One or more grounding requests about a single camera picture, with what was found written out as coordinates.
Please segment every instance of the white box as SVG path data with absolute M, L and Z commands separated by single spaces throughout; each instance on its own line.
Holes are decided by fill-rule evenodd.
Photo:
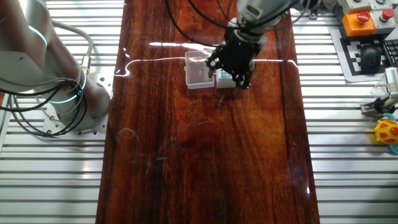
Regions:
M 371 3 L 372 11 L 392 9 L 390 0 L 386 0 L 383 4 L 378 3 L 376 0 L 369 0 L 369 2 Z
M 205 62 L 210 55 L 211 50 L 185 53 L 185 83 L 190 90 L 214 87 L 214 78 L 208 77 L 209 68 Z
M 375 26 L 375 30 L 372 34 L 389 34 L 391 33 L 397 26 L 395 20 L 392 18 L 389 19 L 387 22 L 381 22 L 380 16 L 382 15 L 383 11 L 371 11 L 371 17 Z
M 222 69 L 216 71 L 217 88 L 235 88 L 236 83 L 232 80 L 232 76 Z
M 343 7 L 344 14 L 349 12 L 369 12 L 371 10 L 371 3 L 369 0 L 337 0 L 338 4 Z

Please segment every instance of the red emergency stop button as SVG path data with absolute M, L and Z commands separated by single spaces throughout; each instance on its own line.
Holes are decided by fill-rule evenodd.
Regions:
M 364 22 L 369 21 L 371 19 L 371 16 L 367 12 L 359 12 L 356 18 L 358 19 L 358 22 L 360 24 L 363 24 Z
M 391 9 L 385 9 L 383 10 L 383 13 L 381 14 L 380 20 L 383 22 L 387 22 L 389 19 L 394 17 L 394 11 Z

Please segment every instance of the plastic container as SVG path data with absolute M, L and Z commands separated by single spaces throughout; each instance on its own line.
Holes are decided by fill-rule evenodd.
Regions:
M 210 55 L 210 50 L 185 53 L 185 82 L 190 90 L 214 87 L 214 78 L 208 77 L 209 68 L 205 63 Z

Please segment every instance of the wooden table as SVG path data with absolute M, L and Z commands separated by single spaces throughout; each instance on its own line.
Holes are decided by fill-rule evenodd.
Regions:
M 170 1 L 188 35 L 223 40 Z M 194 2 L 227 24 L 215 0 Z M 200 47 L 163 0 L 126 1 L 97 223 L 319 223 L 292 28 L 266 36 L 249 91 L 189 91 L 181 57 Z

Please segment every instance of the metal slat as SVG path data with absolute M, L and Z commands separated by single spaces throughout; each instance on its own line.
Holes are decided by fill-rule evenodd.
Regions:
M 2 152 L 1 159 L 103 159 L 103 153 L 9 153 Z
M 49 187 L 77 187 L 78 189 L 82 187 L 95 188 L 100 186 L 100 180 L 48 180 L 44 177 L 41 180 L 2 180 L 0 179 L 0 189 L 1 187 L 35 187 L 35 188 L 49 188 Z
M 300 65 L 300 75 L 339 75 L 343 74 L 339 65 Z
M 0 202 L 3 201 L 92 201 L 98 200 L 100 188 L 23 188 L 0 187 Z
M 397 189 L 380 189 L 380 188 L 334 188 L 333 191 L 324 187 L 317 187 L 317 199 L 319 202 L 324 201 L 349 201 L 349 202 L 370 202 L 375 200 L 377 195 L 378 202 L 397 202 Z
M 316 180 L 398 180 L 398 174 L 314 173 Z
M 0 202 L 1 215 L 76 216 L 94 218 L 97 203 Z
M 396 160 L 326 160 L 313 159 L 314 172 L 395 172 Z
M 382 146 L 374 134 L 309 134 L 312 146 Z
M 98 4 L 79 4 L 78 5 L 78 10 L 80 12 L 84 12 L 83 10 L 87 10 L 87 9 L 102 9 L 102 8 L 106 8 L 106 9 L 120 9 L 123 8 L 122 4 L 104 4 L 103 2 L 99 2 Z M 59 11 L 59 10 L 64 10 L 64 9 L 69 9 L 69 10 L 76 10 L 76 5 L 66 5 L 66 4 L 53 4 L 53 5 L 49 5 L 48 9 L 50 9 L 51 11 Z
M 100 180 L 101 174 L 2 174 L 0 180 Z
M 107 18 L 107 17 L 122 17 L 123 6 L 117 9 L 107 9 L 107 14 L 104 14 L 104 9 L 50 9 L 51 18 L 61 18 L 61 17 L 74 17 L 74 18 L 84 18 L 84 17 L 97 17 L 97 18 Z
M 374 127 L 308 127 L 310 134 L 372 134 Z
M 96 1 L 96 0 L 80 0 L 80 1 L 71 1 L 71 0 L 47 0 L 46 4 L 47 7 L 52 7 L 52 6 L 56 6 L 56 5 L 72 5 L 75 7 L 78 7 L 81 4 L 124 4 L 123 0 L 100 0 L 100 1 Z
M 398 218 L 321 218 L 322 224 L 396 224 Z
M 331 29 L 337 29 L 337 27 L 293 26 L 295 35 L 330 35 L 329 30 Z
M 40 161 L 4 160 L 0 172 L 101 172 L 102 160 L 89 161 Z
M 59 153 L 59 152 L 69 152 L 69 153 L 76 153 L 76 152 L 89 152 L 89 153 L 99 153 L 104 151 L 104 147 L 55 147 L 55 146 L 45 146 L 45 147 L 3 147 L 2 153 L 19 153 L 19 152 L 24 152 L 26 154 L 31 154 L 31 153 L 38 153 L 38 152 L 52 152 L 52 153 Z
M 387 149 L 384 152 L 374 153 L 311 153 L 311 159 L 388 159 L 398 160 L 395 154 L 389 154 Z
M 334 75 L 301 75 L 300 80 L 345 80 L 343 74 L 334 74 Z
M 335 54 L 333 45 L 296 45 L 297 54 Z
M 359 109 L 359 105 L 357 103 L 304 103 L 304 109 L 338 109 L 338 110 L 345 110 L 345 109 Z
M 326 154 L 326 155 L 338 155 L 345 156 L 347 154 L 352 155 L 372 155 L 376 154 L 375 157 L 380 156 L 382 153 L 388 153 L 388 149 L 382 145 L 378 147 L 368 146 L 368 147 L 315 147 L 310 148 L 312 154 Z
M 304 110 L 307 121 L 375 121 L 360 110 Z
M 369 96 L 369 87 L 344 86 L 344 87 L 302 87 L 304 97 L 308 96 Z
M 15 146 L 32 146 L 32 145 L 43 145 L 43 144 L 48 144 L 50 143 L 51 145 L 66 145 L 70 144 L 71 142 L 74 142 L 76 145 L 90 145 L 90 144 L 96 144 L 96 145 L 102 145 L 104 144 L 104 140 L 96 140 L 92 142 L 84 142 L 84 141 L 77 141 L 76 139 L 48 139 L 48 138 L 42 138 L 42 137 L 37 137 L 33 136 L 30 134 L 10 134 L 6 136 L 4 140 L 4 145 L 15 145 Z
M 321 217 L 394 217 L 397 215 L 398 203 L 348 203 L 348 202 L 319 202 Z
M 44 218 L 21 218 L 21 217 L 0 217 L 0 224 L 93 224 L 95 218 L 55 218 L 55 217 L 44 217 Z
M 396 187 L 398 186 L 398 180 L 316 180 L 315 186 L 317 187 L 317 195 L 318 189 L 320 189 L 320 187 L 327 187 L 327 189 L 325 189 L 326 194 L 328 194 L 329 192 L 334 192 L 337 187 L 352 187 L 356 190 L 362 187 L 394 187 L 394 190 L 396 191 Z M 375 195 L 378 194 L 372 194 L 369 201 L 381 200 L 380 197 L 375 198 Z M 366 195 L 361 195 L 357 198 L 357 200 L 364 200 L 365 198 Z

